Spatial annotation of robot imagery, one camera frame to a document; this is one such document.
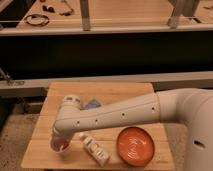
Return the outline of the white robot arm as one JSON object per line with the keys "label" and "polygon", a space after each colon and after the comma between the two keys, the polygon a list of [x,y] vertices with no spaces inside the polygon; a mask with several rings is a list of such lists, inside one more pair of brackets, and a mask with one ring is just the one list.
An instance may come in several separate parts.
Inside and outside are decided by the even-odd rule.
{"label": "white robot arm", "polygon": [[83,110],[77,95],[63,98],[52,126],[50,147],[59,152],[77,132],[151,123],[188,128],[183,171],[213,171],[213,90],[158,91]]}

